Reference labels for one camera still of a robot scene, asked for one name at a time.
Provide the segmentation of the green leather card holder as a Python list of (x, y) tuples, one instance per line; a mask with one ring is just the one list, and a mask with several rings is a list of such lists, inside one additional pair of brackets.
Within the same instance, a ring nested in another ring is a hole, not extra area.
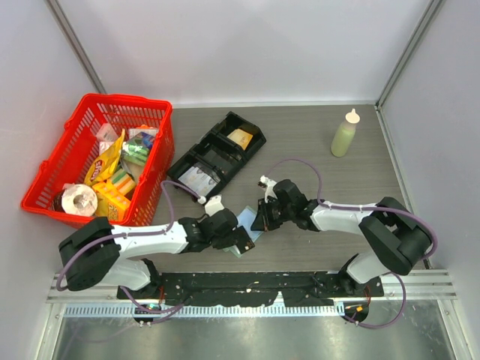
[(255, 241), (263, 234), (262, 231), (253, 231), (251, 230), (251, 225), (254, 222), (254, 219), (257, 215), (257, 212), (251, 208), (250, 206), (246, 206), (240, 214), (237, 216), (238, 220), (238, 225), (243, 226), (245, 230), (247, 231), (247, 234), (250, 236), (250, 240), (252, 245), (249, 246), (248, 250), (245, 250), (243, 253), (238, 249), (236, 245), (228, 248), (224, 248), (224, 252), (230, 252), (236, 257), (240, 258), (242, 257), (243, 254), (245, 254), (247, 251), (253, 249), (255, 247)]

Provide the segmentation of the dark credit card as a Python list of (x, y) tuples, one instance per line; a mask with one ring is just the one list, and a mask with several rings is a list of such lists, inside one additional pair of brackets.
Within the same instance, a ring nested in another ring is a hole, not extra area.
[(234, 231), (234, 246), (239, 255), (242, 255), (255, 247), (254, 242), (243, 226), (238, 227)]

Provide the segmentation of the white credit card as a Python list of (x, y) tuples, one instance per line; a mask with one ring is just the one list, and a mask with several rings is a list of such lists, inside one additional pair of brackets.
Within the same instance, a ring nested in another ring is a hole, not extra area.
[(201, 197), (207, 197), (208, 194), (218, 184), (214, 177), (211, 177), (208, 173), (205, 173), (202, 169), (196, 168), (194, 172), (194, 191)]

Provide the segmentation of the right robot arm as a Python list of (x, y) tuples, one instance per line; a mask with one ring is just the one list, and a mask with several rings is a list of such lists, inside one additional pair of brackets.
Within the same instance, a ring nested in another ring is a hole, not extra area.
[(392, 197), (346, 205), (308, 199), (289, 179), (274, 181), (262, 176), (259, 186), (265, 194), (258, 202), (250, 227), (253, 231), (272, 231), (292, 222), (301, 230), (338, 231), (366, 239), (370, 250), (350, 258), (338, 272), (338, 285), (347, 296), (358, 295), (380, 275), (408, 275), (418, 261), (437, 249), (434, 231)]

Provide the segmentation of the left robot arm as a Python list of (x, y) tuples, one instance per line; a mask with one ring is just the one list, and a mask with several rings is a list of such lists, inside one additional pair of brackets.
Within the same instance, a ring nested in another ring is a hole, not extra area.
[(59, 244), (63, 268), (55, 286), (77, 292), (110, 284), (151, 299), (161, 285), (158, 271), (146, 258), (149, 254), (241, 248), (249, 241), (247, 231), (227, 208), (157, 226), (112, 225), (106, 217), (96, 217)]

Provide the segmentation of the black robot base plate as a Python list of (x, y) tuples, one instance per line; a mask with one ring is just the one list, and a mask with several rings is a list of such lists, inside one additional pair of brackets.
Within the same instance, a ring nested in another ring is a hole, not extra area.
[(270, 306), (281, 295), (287, 307), (331, 305), (335, 298), (382, 297), (379, 277), (354, 285), (343, 273), (327, 271), (163, 273), (148, 286), (130, 291), (137, 301), (164, 300), (213, 307), (257, 308)]

